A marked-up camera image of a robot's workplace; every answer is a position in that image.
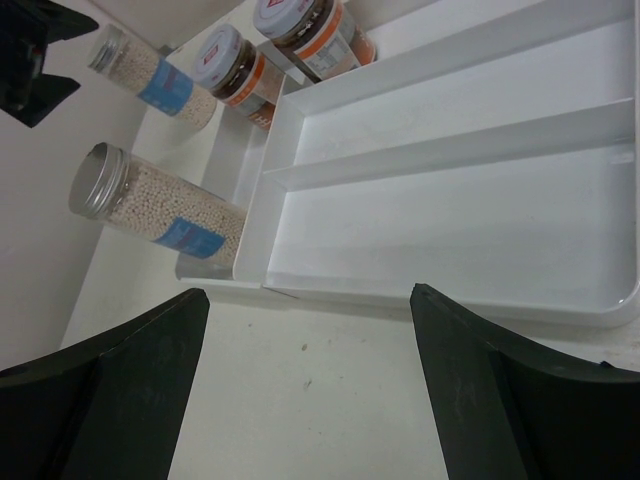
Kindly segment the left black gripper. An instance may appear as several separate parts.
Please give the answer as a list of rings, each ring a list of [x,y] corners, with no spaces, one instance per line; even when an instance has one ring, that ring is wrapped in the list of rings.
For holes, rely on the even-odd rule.
[[[1,3],[1,109],[37,126],[80,84],[43,72],[48,47],[97,30],[91,17],[53,1]]]

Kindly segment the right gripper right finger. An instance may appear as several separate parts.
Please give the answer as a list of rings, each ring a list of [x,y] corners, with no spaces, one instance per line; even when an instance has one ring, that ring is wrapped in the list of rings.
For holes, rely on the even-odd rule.
[[[449,478],[638,478],[637,372],[541,345],[426,284],[410,305]]]

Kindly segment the orange spice jar white lid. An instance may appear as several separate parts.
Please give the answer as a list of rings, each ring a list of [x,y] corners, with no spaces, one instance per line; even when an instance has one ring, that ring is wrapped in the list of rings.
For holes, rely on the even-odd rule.
[[[230,24],[216,27],[192,64],[192,78],[217,100],[267,131],[285,74]]]

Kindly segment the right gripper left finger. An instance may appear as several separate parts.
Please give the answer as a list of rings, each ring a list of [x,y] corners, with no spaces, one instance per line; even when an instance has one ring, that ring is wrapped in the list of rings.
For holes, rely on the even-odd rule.
[[[189,289],[3,370],[2,478],[167,478],[209,307],[203,290]]]

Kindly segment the blue label jar silver lid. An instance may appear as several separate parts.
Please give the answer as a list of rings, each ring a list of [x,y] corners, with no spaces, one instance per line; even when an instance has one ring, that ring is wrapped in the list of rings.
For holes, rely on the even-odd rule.
[[[233,266],[246,212],[108,143],[87,154],[71,212],[220,268]]]

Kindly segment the dark spice jar white lid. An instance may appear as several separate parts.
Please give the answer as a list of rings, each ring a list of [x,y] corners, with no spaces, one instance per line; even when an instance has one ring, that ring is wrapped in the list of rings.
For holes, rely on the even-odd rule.
[[[376,60],[373,41],[341,1],[262,0],[253,24],[314,83]]]

